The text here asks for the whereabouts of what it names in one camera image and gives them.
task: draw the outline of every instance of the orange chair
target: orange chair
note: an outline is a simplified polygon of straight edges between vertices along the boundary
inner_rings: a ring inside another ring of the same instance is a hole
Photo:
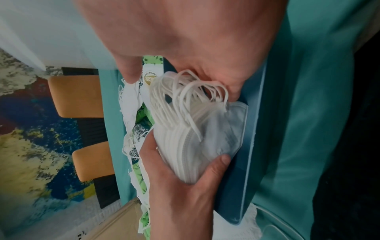
[[[104,117],[99,76],[54,76],[48,84],[59,116]],[[72,159],[80,181],[115,174],[108,142],[76,150]]]

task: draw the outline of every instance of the palm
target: palm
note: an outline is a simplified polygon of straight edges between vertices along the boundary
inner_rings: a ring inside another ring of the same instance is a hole
[[[224,83],[237,100],[275,38],[287,0],[77,0],[124,78],[141,74],[143,55]]]

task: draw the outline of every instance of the person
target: person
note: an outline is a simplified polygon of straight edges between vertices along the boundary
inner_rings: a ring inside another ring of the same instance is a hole
[[[76,0],[128,83],[143,55],[161,55],[177,71],[223,83],[229,101],[261,65],[276,37],[287,0]],[[162,161],[153,132],[141,149],[150,178],[151,239],[208,240],[214,198],[230,163],[217,157],[195,185]]]

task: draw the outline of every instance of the patterned rug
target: patterned rug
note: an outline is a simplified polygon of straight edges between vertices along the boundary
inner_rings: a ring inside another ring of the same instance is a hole
[[[0,49],[0,228],[5,236],[95,194],[72,163],[82,148],[74,119],[58,116],[47,78]]]

